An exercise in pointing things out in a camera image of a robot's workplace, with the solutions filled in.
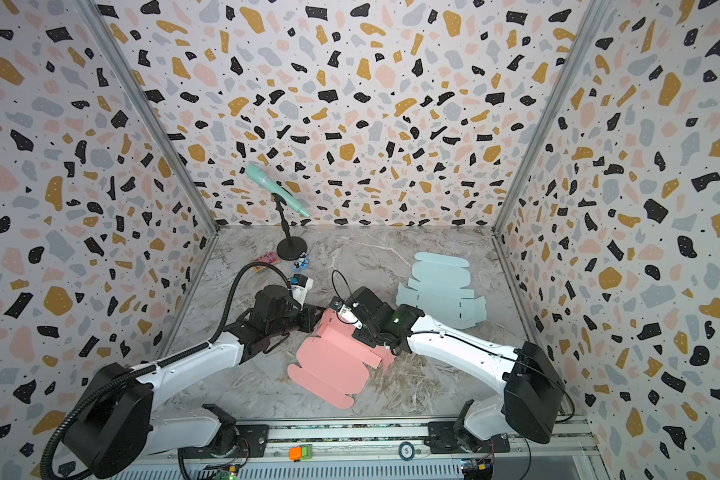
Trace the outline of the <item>pink paper box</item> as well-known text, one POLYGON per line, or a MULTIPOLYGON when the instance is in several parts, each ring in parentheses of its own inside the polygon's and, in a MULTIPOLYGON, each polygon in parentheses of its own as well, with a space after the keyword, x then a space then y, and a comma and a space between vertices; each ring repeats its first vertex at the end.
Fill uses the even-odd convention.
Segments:
POLYGON ((383 346, 369 347, 352 337, 355 328, 326 309, 314 335, 301 344, 287 368, 299 386, 339 409, 349 409, 369 379, 369 369, 386 371, 395 360, 383 346))

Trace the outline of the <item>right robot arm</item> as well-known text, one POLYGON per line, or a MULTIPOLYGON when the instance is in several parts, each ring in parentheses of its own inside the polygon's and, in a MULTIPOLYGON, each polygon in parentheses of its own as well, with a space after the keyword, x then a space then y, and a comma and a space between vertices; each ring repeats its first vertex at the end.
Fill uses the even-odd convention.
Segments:
POLYGON ((393 308, 366 287, 346 299, 334 297, 329 309, 354 328, 354 339, 369 347, 433 358, 496 392, 462 407, 453 435, 463 449, 478 452, 493 437, 511 433, 539 444, 551 441, 566 391, 538 345, 526 341, 513 347, 479 339, 415 306, 393 308))

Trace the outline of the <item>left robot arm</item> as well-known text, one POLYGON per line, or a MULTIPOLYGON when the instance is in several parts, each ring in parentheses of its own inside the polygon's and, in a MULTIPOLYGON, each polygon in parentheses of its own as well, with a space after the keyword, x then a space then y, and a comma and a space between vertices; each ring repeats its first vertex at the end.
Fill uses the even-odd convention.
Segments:
POLYGON ((177 414, 159 410, 207 377, 272 352, 292 332, 312 332, 324 311, 306 301, 312 285, 307 277, 288 287, 268 285, 213 341, 133 368, 101 368, 52 434, 41 457, 42 478, 55 478, 59 445, 82 462, 82 479, 112 477, 141 457, 169 450, 204 448, 217 457, 249 453, 252 446, 236 419, 215 404, 177 414))

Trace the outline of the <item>small pink card box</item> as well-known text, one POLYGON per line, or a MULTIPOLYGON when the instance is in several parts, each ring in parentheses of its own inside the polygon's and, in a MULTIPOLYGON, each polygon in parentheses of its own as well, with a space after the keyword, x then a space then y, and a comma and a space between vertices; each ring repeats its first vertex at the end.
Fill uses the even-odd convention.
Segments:
POLYGON ((266 270, 265 264, 276 265, 279 262, 280 262, 279 256, 274 251, 270 251, 264 255, 257 257, 254 260, 255 266, 253 267, 253 269, 256 272, 261 272, 262 270, 266 270))

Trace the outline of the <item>mint flat paper box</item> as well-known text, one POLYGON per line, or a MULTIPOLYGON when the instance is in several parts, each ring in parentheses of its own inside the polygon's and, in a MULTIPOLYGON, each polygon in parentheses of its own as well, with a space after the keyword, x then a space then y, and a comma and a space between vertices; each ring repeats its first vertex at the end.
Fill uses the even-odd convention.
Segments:
POLYGON ((410 278, 398 285, 396 304, 417 307, 459 330, 484 322, 486 300, 470 288, 469 267, 469 261, 460 257, 416 253, 410 278))

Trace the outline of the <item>small blue toy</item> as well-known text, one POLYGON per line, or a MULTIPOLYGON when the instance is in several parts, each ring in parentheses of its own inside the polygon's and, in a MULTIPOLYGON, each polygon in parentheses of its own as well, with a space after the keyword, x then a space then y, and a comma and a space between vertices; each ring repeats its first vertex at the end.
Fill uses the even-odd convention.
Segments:
POLYGON ((294 271, 300 272, 309 266, 309 259, 306 252, 303 252, 294 262, 294 271))

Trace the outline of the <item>black microphone stand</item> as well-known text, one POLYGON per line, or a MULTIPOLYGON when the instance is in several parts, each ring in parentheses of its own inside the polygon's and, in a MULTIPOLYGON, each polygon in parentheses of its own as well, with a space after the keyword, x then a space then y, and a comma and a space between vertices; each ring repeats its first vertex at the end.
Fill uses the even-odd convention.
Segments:
POLYGON ((308 246, 301 237, 294 237, 290 232, 290 224, 285 218, 284 206, 285 200, 278 194, 272 195, 275 202, 275 209, 280 216, 280 225, 284 233, 284 239, 281 240, 276 249, 278 257, 285 261, 296 261, 307 253, 308 246))

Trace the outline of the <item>orange button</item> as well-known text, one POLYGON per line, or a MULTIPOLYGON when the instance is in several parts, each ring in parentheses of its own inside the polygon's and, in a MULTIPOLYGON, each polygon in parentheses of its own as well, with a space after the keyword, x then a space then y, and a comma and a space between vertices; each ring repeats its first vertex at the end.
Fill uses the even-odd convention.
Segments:
POLYGON ((288 458, 292 462, 310 460, 312 458, 312 445, 303 444, 289 449, 288 458))

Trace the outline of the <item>mint green microphone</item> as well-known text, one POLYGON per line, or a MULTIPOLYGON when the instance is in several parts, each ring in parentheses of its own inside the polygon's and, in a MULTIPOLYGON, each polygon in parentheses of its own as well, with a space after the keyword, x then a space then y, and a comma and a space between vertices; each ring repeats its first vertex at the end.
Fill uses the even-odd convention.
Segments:
POLYGON ((279 195, 285 203, 296 213, 304 218, 310 218, 311 214, 308 209, 298 201, 292 194, 281 187, 276 181, 266 175, 255 164, 248 164, 245 167, 245 174, 257 185, 269 191, 272 195, 279 195))

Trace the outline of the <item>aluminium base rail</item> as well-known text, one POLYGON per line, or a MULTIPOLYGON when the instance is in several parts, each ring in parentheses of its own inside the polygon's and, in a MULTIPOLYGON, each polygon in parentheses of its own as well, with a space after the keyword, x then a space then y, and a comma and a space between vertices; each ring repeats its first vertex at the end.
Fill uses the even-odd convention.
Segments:
POLYGON ((449 417, 254 420, 240 430, 249 453, 214 458, 190 450, 136 461, 122 479, 606 479, 585 421, 557 425, 539 444, 502 434, 478 452, 463 449, 449 417), (312 445, 312 458, 292 462, 289 449, 312 445))

